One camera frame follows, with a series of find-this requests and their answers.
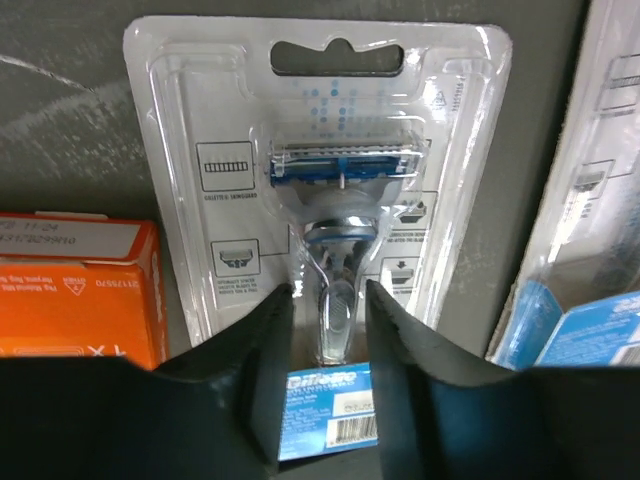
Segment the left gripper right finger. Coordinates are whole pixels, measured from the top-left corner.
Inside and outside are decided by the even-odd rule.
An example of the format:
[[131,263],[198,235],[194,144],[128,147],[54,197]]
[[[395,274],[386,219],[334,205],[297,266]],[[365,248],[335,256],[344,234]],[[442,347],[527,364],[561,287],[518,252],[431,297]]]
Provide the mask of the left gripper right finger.
[[387,479],[635,479],[635,367],[513,371],[466,351],[366,284]]

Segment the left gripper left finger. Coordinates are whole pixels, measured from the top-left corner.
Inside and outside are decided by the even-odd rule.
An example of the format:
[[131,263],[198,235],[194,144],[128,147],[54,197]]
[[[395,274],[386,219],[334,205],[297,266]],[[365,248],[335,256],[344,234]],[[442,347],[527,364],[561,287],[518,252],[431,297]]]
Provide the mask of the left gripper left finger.
[[152,371],[119,357],[3,359],[2,477],[275,477],[293,320],[282,284]]

